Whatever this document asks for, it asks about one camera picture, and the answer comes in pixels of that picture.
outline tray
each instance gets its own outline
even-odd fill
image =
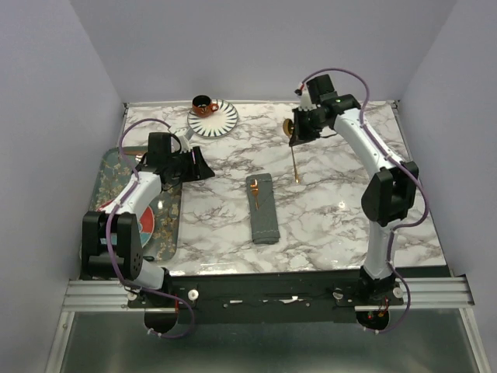
[[[125,154],[134,164],[139,162],[146,151],[147,147],[144,146],[124,148]],[[127,185],[130,175],[131,170],[120,157],[118,149],[110,149],[100,163],[90,210],[96,211],[106,202],[117,197]],[[150,203],[155,217],[155,228],[144,246],[144,256],[152,256],[155,261],[164,261],[171,259],[176,253],[181,193],[180,184],[161,193]]]

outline white plate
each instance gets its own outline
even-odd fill
[[[196,134],[204,138],[220,138],[228,134],[238,122],[238,111],[228,101],[213,99],[219,110],[209,117],[198,117],[193,111],[188,113],[188,125]]]

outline wall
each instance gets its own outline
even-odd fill
[[[294,99],[305,75],[347,67],[398,99],[455,0],[71,0],[125,102]],[[336,75],[340,92],[363,97]]]
[[[405,136],[443,251],[466,273],[497,371],[497,2],[460,0],[404,94]]]
[[[122,104],[67,0],[0,12],[0,361],[42,372]]]

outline mug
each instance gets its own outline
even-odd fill
[[[193,112],[199,117],[209,117],[213,112],[219,110],[219,105],[212,103],[209,96],[197,96],[192,101]]]

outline marble tabletop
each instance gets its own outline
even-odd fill
[[[301,184],[296,184],[281,127],[292,117],[295,103],[234,104],[239,121],[230,134],[215,140],[194,135],[191,140],[201,147],[216,176],[183,184],[177,251],[160,264],[175,275],[360,267],[369,232],[360,198],[369,180],[351,147],[340,136],[295,147],[301,176]],[[188,126],[188,112],[186,103],[132,106],[125,127],[152,117],[165,120],[175,131]],[[370,103],[366,112],[385,142],[408,158],[389,103]],[[139,125],[124,145],[146,145],[151,131],[167,129],[152,122]],[[245,177],[257,173],[273,176],[281,234],[275,245],[255,245],[251,240]],[[418,195],[407,221],[417,219],[422,209]],[[419,227],[401,230],[394,261],[399,267],[445,264],[431,217]]]

